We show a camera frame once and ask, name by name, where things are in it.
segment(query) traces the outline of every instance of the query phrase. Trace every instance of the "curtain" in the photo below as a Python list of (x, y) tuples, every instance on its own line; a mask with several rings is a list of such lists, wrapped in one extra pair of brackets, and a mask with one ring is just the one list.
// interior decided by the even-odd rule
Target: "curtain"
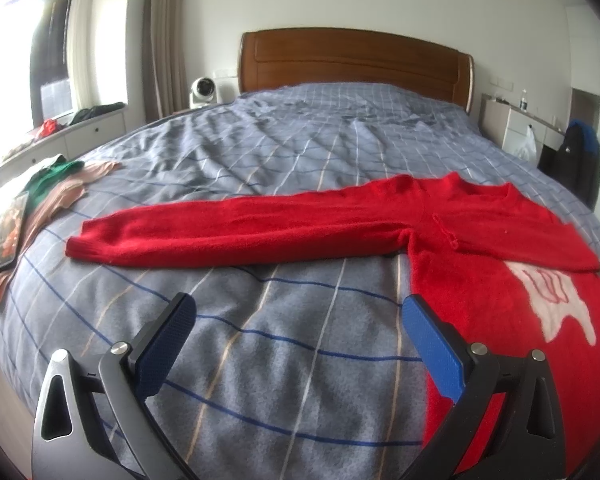
[(189, 107), (182, 0), (145, 0), (142, 36), (144, 108), (151, 122)]
[(66, 28), (66, 64), (74, 110), (94, 105), (89, 68), (91, 0), (71, 0)]

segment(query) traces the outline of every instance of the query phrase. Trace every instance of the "white graphic on sweater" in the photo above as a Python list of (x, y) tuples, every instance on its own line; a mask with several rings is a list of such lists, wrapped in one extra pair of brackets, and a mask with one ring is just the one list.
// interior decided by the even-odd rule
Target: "white graphic on sweater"
[(593, 330), (589, 309), (578, 296), (571, 278), (559, 270), (543, 269), (529, 264), (505, 262), (507, 267), (525, 286), (534, 313), (540, 319), (544, 340), (552, 341), (560, 332), (562, 320), (575, 318), (593, 346), (596, 333)]

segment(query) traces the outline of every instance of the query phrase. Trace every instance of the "wooden floor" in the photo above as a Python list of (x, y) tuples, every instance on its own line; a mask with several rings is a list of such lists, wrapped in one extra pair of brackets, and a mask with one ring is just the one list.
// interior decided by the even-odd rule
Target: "wooden floor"
[(0, 446), (14, 465), (31, 478), (33, 416), (0, 370)]

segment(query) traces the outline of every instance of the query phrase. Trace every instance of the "wooden headboard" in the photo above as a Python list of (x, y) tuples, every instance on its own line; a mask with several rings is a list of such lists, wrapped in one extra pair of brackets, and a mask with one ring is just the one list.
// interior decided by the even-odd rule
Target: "wooden headboard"
[(474, 59), (452, 48), (396, 34), (351, 28), (278, 28), (246, 32), (240, 91), (300, 83), (379, 82), (471, 110)]

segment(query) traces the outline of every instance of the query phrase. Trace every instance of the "plaid bedspread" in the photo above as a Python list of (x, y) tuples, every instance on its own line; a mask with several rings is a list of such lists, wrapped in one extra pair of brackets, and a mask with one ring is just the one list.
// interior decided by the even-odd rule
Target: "plaid bedspread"
[[(64, 241), (85, 219), (141, 204), (457, 171), (480, 184), (512, 182), (576, 224), (600, 256), (600, 223), (570, 192), (480, 137), (459, 107), (387, 85), (247, 94), (84, 158), (123, 168), (90, 185), (24, 255), (0, 304), (0, 364), (34, 412), (55, 349), (103, 352), (132, 338), (178, 291), (191, 293), (198, 321), (148, 406), (202, 480), (398, 478), (420, 450), (425, 407), (424, 366), (400, 328), (408, 259), (98, 266), (64, 256)], [(132, 465), (110, 414), (102, 417)]]

